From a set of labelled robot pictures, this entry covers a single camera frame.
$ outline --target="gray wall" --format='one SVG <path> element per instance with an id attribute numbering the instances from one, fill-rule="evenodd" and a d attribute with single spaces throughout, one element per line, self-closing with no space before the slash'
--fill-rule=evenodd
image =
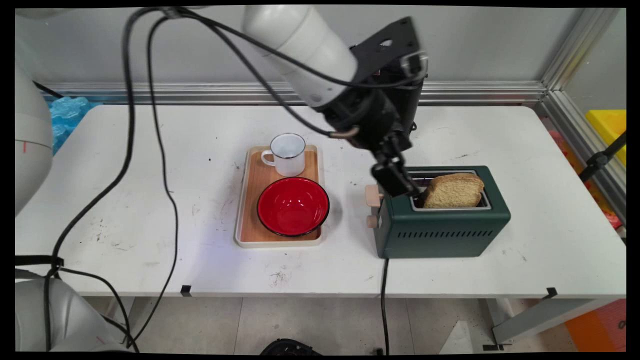
<path id="1" fill-rule="evenodd" d="M 583 113 L 627 108 L 627 9 L 621 9 L 564 88 Z"/>
<path id="2" fill-rule="evenodd" d="M 429 54 L 432 81 L 539 80 L 580 10 L 475 6 L 317 5 L 347 44 L 411 15 Z M 15 59 L 41 82 L 122 82 L 120 39 L 132 8 L 78 9 L 33 20 L 15 18 Z M 213 6 L 199 13 L 240 28 L 242 6 Z M 138 22 L 132 39 L 132 72 L 145 80 L 145 39 L 158 15 Z M 255 81 L 208 29 L 173 20 L 157 32 L 158 82 Z M 236 41 L 270 81 L 280 76 L 241 40 Z"/>

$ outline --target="mug handle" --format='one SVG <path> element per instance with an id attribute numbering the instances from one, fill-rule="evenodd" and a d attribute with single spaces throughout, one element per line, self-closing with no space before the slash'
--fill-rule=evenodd
<path id="1" fill-rule="evenodd" d="M 262 152 L 262 154 L 260 155 L 260 158 L 262 159 L 262 162 L 269 165 L 269 166 L 276 166 L 276 163 L 273 161 L 269 161 L 267 159 L 264 158 L 265 155 L 273 155 L 273 153 L 271 152 L 271 150 L 265 150 Z"/>

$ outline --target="toaster slot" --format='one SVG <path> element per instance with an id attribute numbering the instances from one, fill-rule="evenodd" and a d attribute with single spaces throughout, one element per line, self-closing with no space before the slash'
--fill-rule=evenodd
<path id="1" fill-rule="evenodd" d="M 418 185 L 418 189 L 420 189 L 419 196 L 413 196 L 411 198 L 411 208 L 414 211 L 482 211 L 482 210 L 490 210 L 491 203 L 489 202 L 489 198 L 486 196 L 484 189 L 481 192 L 482 197 L 480 198 L 480 202 L 474 208 L 423 208 L 422 205 L 425 201 L 425 193 L 424 190 L 429 186 L 431 180 L 438 176 L 448 175 L 448 174 L 457 174 L 460 172 L 470 172 L 471 174 L 477 175 L 474 170 L 421 170 L 421 171 L 409 171 L 409 176 L 415 181 Z"/>

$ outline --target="white mug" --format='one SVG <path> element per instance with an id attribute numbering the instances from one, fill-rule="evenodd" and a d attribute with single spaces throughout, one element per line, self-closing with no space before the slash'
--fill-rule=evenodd
<path id="1" fill-rule="evenodd" d="M 262 161 L 276 167 L 278 174 L 291 177 L 300 175 L 305 169 L 305 139 L 298 134 L 284 133 L 273 138 L 269 148 L 262 152 Z M 264 158 L 273 155 L 273 161 Z"/>

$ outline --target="yellow box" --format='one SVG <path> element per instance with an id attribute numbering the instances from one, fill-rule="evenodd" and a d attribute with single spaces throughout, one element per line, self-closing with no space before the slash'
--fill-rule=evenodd
<path id="1" fill-rule="evenodd" d="M 591 110 L 587 113 L 586 118 L 607 145 L 611 145 L 615 139 L 627 130 L 626 110 Z M 618 151 L 616 156 L 627 167 L 626 145 Z"/>

